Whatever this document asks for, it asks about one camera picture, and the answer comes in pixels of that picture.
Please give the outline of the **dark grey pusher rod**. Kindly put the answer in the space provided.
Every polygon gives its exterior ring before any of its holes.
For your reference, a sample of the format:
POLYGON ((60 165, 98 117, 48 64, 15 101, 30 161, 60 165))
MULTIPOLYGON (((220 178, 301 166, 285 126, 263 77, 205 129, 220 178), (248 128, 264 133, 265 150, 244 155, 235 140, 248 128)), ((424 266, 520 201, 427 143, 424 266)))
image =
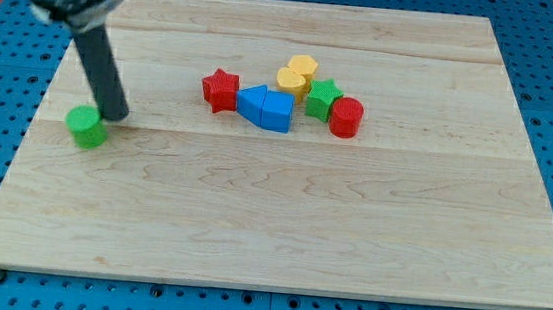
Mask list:
POLYGON ((130 111, 107 33, 101 24, 73 39, 101 118, 118 122, 130 111))

